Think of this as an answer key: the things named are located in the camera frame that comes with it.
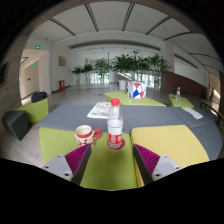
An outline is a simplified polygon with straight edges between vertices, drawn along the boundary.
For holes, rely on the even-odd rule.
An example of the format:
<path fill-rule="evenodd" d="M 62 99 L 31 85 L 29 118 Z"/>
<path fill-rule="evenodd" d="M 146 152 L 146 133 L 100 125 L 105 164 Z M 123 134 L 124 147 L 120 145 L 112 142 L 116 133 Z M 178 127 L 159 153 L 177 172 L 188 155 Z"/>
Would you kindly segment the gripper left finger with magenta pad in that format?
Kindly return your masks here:
<path fill-rule="evenodd" d="M 42 169 L 79 185 L 91 153 L 91 145 L 87 144 L 66 155 L 56 155 Z"/>

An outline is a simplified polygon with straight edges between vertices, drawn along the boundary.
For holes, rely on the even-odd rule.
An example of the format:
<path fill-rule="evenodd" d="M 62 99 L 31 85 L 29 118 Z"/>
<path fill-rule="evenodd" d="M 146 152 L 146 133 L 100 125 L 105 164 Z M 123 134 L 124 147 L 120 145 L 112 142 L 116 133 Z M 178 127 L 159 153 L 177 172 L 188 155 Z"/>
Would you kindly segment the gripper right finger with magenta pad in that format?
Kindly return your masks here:
<path fill-rule="evenodd" d="M 133 145 L 133 155 L 138 186 L 148 185 L 181 170 L 168 155 L 159 156 L 138 144 Z"/>

